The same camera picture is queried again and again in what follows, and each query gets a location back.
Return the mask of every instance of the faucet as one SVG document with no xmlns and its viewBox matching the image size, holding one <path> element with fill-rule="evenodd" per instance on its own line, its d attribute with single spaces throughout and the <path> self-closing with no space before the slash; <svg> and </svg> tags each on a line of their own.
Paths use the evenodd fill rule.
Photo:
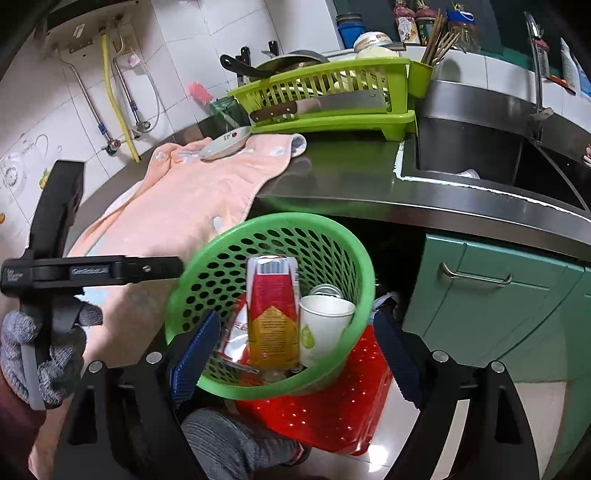
<svg viewBox="0 0 591 480">
<path fill-rule="evenodd" d="M 525 22 L 527 24 L 527 33 L 530 38 L 531 52 L 534 58 L 535 70 L 535 113 L 532 113 L 529 118 L 529 127 L 531 130 L 531 139 L 538 145 L 542 143 L 542 122 L 552 115 L 554 111 L 551 108 L 543 107 L 542 94 L 542 71 L 540 67 L 539 46 L 536 41 L 542 39 L 542 32 L 540 26 L 535 22 L 534 17 L 529 12 L 524 12 Z"/>
</svg>

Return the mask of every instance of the white tile floor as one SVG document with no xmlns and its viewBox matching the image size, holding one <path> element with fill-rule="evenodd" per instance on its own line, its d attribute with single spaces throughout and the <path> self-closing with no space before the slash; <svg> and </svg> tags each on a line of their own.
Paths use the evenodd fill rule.
<svg viewBox="0 0 591 480">
<path fill-rule="evenodd" d="M 564 382 L 517 384 L 530 421 L 541 474 L 548 465 L 558 435 L 565 389 Z M 467 400 L 458 402 L 452 428 L 432 480 L 449 475 L 462 437 L 468 405 Z M 398 386 L 392 382 L 378 428 L 366 453 L 354 457 L 313 449 L 304 464 L 293 468 L 272 468 L 257 474 L 256 480 L 298 480 L 312 476 L 330 480 L 381 480 L 394 464 L 417 417 L 418 410 L 402 398 Z"/>
</svg>

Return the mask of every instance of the gray pants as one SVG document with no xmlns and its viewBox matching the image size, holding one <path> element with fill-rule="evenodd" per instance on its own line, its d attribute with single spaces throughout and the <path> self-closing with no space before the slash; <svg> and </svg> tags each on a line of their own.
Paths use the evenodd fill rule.
<svg viewBox="0 0 591 480">
<path fill-rule="evenodd" d="M 251 480 L 255 471 L 292 460 L 295 440 L 226 411 L 202 408 L 181 425 L 209 480 Z"/>
</svg>

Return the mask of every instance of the silver screw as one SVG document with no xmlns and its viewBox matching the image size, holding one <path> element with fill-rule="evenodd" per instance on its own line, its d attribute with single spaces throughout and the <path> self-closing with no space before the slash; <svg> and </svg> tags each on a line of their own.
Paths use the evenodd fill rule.
<svg viewBox="0 0 591 480">
<path fill-rule="evenodd" d="M 162 354 L 160 352 L 152 352 L 146 356 L 146 361 L 152 365 L 157 364 L 161 360 L 162 360 Z"/>
<path fill-rule="evenodd" d="M 91 374 L 95 374 L 97 373 L 101 368 L 103 368 L 103 364 L 101 362 L 99 362 L 98 360 L 92 362 L 89 366 L 88 366 L 88 371 Z"/>
<path fill-rule="evenodd" d="M 449 355 L 445 353 L 443 350 L 435 350 L 433 352 L 433 359 L 437 362 L 444 364 L 449 360 Z"/>
<path fill-rule="evenodd" d="M 505 365 L 503 365 L 501 362 L 493 362 L 491 363 L 491 368 L 497 372 L 498 374 L 501 374 L 505 371 Z"/>
</svg>

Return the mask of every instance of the pink brush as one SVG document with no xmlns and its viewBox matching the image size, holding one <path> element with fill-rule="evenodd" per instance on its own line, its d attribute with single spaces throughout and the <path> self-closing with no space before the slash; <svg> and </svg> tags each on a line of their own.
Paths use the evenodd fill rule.
<svg viewBox="0 0 591 480">
<path fill-rule="evenodd" d="M 203 106 L 207 105 L 213 100 L 213 95 L 209 93 L 207 89 L 199 82 L 189 83 L 189 95 L 203 104 Z"/>
</svg>

